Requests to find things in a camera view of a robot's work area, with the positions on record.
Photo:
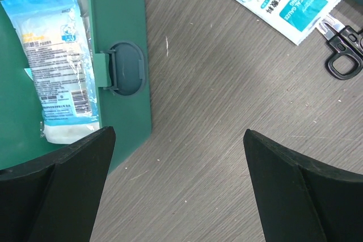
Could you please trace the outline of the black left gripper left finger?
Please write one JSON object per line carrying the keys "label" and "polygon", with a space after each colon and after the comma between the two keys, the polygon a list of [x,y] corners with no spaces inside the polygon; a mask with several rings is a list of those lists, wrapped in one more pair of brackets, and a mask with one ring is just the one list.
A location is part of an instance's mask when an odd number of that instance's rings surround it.
{"label": "black left gripper left finger", "polygon": [[104,127],[1,170],[1,241],[89,241],[115,142]]}

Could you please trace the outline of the teal medicine kit box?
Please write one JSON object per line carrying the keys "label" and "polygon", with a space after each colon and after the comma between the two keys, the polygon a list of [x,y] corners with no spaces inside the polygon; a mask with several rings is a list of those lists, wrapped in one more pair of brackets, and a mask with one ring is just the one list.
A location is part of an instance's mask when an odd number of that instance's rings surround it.
{"label": "teal medicine kit box", "polygon": [[[151,134],[145,0],[89,0],[101,126],[116,143],[110,170]],[[57,149],[40,133],[41,105],[15,30],[1,12],[1,168]]]}

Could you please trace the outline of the black handled scissors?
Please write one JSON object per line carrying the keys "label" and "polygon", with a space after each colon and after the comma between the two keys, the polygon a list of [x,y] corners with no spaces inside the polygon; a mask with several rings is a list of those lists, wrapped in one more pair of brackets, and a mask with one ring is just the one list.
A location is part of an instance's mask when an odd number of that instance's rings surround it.
{"label": "black handled scissors", "polygon": [[[338,80],[348,80],[358,75],[362,71],[362,30],[355,31],[331,14],[326,15],[316,28],[334,51],[326,61],[327,71]],[[345,74],[334,67],[334,62],[343,56],[353,62],[353,69]]]}

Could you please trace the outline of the large blue cotton pack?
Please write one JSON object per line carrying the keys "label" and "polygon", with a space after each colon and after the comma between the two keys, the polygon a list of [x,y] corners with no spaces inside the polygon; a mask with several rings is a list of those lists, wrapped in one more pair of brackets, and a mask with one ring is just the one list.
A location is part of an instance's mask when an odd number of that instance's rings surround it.
{"label": "large blue cotton pack", "polygon": [[43,134],[71,144],[100,128],[88,0],[2,0],[28,59]]}

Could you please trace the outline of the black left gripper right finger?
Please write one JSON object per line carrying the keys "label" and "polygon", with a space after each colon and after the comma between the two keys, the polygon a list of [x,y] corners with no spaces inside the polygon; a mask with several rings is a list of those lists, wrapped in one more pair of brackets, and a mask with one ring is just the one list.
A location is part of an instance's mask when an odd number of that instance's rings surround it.
{"label": "black left gripper right finger", "polygon": [[266,241],[362,241],[362,175],[246,130],[248,169]]}

